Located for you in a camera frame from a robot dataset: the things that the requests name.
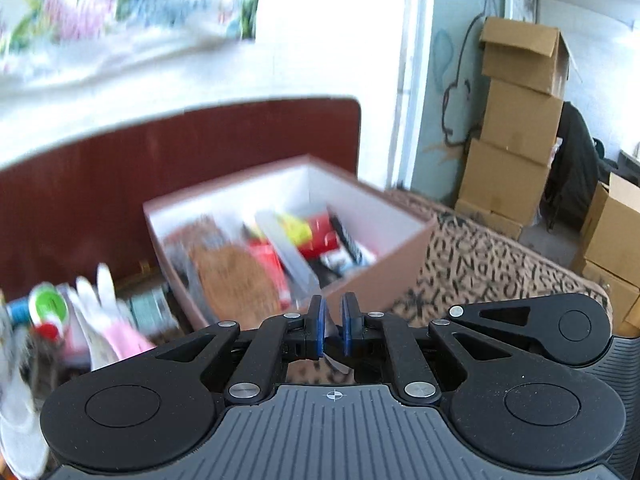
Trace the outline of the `white pink glove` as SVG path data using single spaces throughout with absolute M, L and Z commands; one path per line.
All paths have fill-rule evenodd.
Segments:
M 78 276 L 68 296 L 88 344 L 92 370 L 154 348 L 134 327 L 127 305 L 116 297 L 111 270 L 106 263 L 99 263 L 96 268 L 96 284 Z

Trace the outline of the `green wipes packet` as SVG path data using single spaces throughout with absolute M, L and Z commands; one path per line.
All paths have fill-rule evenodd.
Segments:
M 153 338 L 180 327 L 169 307 L 164 286 L 131 296 L 126 304 L 134 319 L 134 326 L 145 337 Z

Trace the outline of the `leopard letter print blanket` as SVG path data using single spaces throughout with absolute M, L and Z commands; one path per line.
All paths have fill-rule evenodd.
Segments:
M 392 188 L 385 195 L 436 224 L 410 287 L 394 299 L 361 299 L 362 310 L 390 311 L 413 327 L 423 327 L 454 304 L 579 292 L 612 313 L 610 298 L 600 285 L 525 245 L 420 194 Z

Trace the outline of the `green white round toy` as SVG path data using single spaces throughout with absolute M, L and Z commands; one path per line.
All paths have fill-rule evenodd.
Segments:
M 64 338 L 70 311 L 55 286 L 50 283 L 35 286 L 28 295 L 28 313 L 37 334 L 52 341 Z

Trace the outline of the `brown round woven pad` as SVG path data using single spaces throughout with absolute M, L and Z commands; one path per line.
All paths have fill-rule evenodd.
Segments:
M 246 330 L 281 312 L 276 285 L 246 249 L 233 244 L 196 246 L 190 257 L 206 304 L 221 321 L 238 322 Z

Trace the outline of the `open cardboard box right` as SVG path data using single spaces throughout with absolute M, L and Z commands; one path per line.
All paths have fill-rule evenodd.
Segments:
M 608 291 L 613 332 L 639 335 L 639 188 L 617 174 L 599 183 L 580 230 L 574 272 Z

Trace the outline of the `pink cardboard storage box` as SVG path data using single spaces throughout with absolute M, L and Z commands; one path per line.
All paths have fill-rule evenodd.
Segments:
M 320 160 L 255 167 L 150 200 L 150 237 L 178 305 L 199 330 L 304 313 L 334 321 L 348 292 L 383 311 L 418 277 L 436 221 Z

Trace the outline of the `dark red wooden headboard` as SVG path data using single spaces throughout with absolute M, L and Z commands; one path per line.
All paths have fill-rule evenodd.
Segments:
M 52 148 L 1 173 L 1 291 L 68 283 L 105 262 L 115 278 L 155 260 L 143 205 L 182 188 L 311 155 L 357 171 L 353 98 L 219 105 Z

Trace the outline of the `translucent white plastic tube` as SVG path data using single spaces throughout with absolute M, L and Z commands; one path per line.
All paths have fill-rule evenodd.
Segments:
M 314 296 L 321 292 L 317 275 L 311 270 L 296 246 L 288 239 L 277 216 L 269 211 L 259 211 L 256 214 L 256 223 L 267 240 L 270 241 L 302 297 Z

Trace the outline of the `dark jacket hanging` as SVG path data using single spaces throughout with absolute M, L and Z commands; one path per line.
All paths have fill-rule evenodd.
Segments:
M 558 220 L 577 229 L 586 218 L 597 184 L 608 183 L 610 174 L 618 174 L 618 166 L 604 157 L 604 145 L 593 139 L 571 102 L 563 103 L 556 137 L 562 143 L 554 155 L 540 206 L 548 231 Z

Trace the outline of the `red packet in box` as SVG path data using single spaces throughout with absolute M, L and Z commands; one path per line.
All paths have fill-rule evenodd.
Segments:
M 297 244 L 296 247 L 306 260 L 318 259 L 327 252 L 338 249 L 340 242 L 327 212 L 314 214 L 304 221 L 309 226 L 310 239 Z

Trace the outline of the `yellow small box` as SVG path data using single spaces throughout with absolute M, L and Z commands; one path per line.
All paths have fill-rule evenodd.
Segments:
M 286 238 L 296 247 L 310 243 L 314 237 L 314 232 L 305 219 L 292 214 L 279 214 L 278 223 Z

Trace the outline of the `top cardboard box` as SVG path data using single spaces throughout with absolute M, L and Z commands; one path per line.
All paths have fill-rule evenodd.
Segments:
M 491 16 L 480 44 L 484 76 L 564 98 L 572 55 L 558 28 Z

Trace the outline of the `floral cloth on wall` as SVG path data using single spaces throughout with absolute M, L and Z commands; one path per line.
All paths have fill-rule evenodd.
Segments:
M 76 81 L 252 39 L 259 0 L 1 0 L 3 87 Z

